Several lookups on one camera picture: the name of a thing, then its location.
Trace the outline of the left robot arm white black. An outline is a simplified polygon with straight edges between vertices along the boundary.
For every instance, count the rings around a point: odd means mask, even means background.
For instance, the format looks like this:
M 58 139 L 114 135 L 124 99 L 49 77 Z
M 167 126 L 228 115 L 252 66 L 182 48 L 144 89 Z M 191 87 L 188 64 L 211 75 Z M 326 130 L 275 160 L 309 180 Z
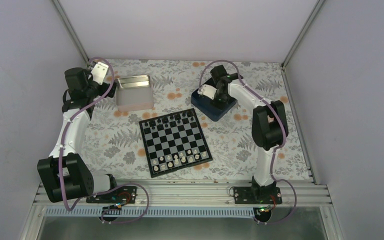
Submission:
M 94 101 L 115 95 L 116 86 L 104 82 L 108 71 L 106 64 L 97 64 L 92 69 L 74 67 L 64 73 L 68 89 L 62 97 L 63 125 L 49 156 L 37 163 L 38 174 L 52 203 L 95 193 L 108 203 L 119 197 L 115 178 L 111 174 L 91 173 L 80 156 Z

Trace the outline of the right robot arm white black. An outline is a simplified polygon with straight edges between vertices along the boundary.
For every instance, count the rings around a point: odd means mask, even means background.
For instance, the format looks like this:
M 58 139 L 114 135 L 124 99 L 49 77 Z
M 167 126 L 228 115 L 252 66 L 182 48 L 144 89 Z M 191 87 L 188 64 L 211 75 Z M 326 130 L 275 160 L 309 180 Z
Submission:
M 276 150 L 287 137 L 285 106 L 280 101 L 269 101 L 244 82 L 239 73 L 228 74 L 223 65 L 215 66 L 210 75 L 215 82 L 213 99 L 217 103 L 234 98 L 252 111 L 251 136 L 258 147 L 256 172 L 251 179 L 250 196 L 258 204 L 277 194 L 273 175 Z

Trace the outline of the dark blue tin box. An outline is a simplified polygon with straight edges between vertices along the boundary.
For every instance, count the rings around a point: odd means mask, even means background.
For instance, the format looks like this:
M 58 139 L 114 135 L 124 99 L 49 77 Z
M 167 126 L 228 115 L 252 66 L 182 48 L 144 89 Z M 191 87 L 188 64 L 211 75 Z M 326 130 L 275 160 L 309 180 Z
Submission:
M 195 90 L 191 94 L 190 101 L 195 108 L 200 110 L 204 115 L 206 115 L 214 122 L 219 121 L 238 102 L 235 98 L 230 97 L 227 102 L 214 103 L 213 100 L 209 97 L 198 94 L 198 90 Z

